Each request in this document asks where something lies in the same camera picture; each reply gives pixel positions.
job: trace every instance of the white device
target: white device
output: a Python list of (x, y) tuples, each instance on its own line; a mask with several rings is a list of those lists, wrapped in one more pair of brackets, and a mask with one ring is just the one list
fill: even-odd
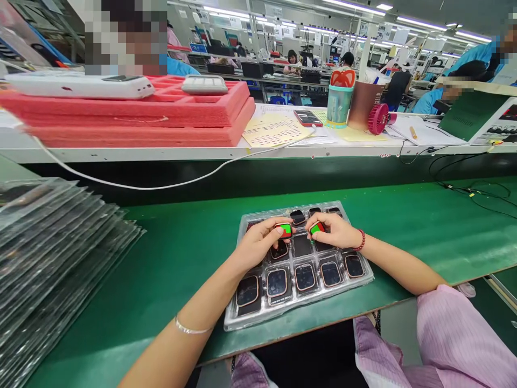
[(228, 93), (224, 79), (218, 75), (189, 74), (185, 81), (183, 81), (181, 90), (193, 95), (221, 95)]
[(6, 81), (23, 94), (31, 96), (86, 98), (104, 100), (138, 100), (155, 92), (143, 76), (85, 75), (71, 71), (37, 71), (9, 74)]

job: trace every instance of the pen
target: pen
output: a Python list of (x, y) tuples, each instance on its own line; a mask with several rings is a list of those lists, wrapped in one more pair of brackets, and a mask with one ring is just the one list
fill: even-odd
[(418, 136), (416, 135), (415, 128), (409, 127), (409, 130), (411, 131), (411, 135), (414, 139), (418, 139)]

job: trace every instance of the green table surface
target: green table surface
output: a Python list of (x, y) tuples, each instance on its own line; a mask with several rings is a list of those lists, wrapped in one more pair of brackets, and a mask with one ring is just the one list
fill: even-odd
[[(517, 177), (494, 181), (517, 191)], [(243, 214), (332, 200), (342, 202), (354, 226), (411, 252), (453, 285), (517, 265), (515, 219), (482, 209), (468, 196), (430, 183), (132, 207), (128, 218), (136, 219), (148, 232), (105, 280), (28, 387), (115, 386), (231, 254)], [(516, 213), (508, 204), (497, 202), (484, 204)], [(410, 296), (385, 272), (372, 267), (372, 283), (254, 327), (224, 332), (220, 321), (200, 362), (346, 320)]]

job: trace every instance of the stack of plastic trays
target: stack of plastic trays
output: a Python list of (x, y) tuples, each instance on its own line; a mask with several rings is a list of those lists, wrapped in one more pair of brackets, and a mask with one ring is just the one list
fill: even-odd
[(145, 232), (60, 178), (0, 183), (0, 387), (23, 385)]

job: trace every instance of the silver bracelet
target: silver bracelet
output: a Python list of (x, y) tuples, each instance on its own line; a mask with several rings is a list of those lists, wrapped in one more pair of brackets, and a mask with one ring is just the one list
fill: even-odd
[(179, 330), (181, 330), (182, 332), (184, 332), (185, 334), (204, 334), (204, 333), (209, 332), (210, 330), (213, 329), (213, 328), (209, 328), (209, 329), (206, 329), (206, 330), (192, 330), (192, 329), (186, 328), (181, 323), (179, 323), (178, 316), (176, 316), (176, 318), (174, 318), (174, 320), (176, 322), (176, 327)]

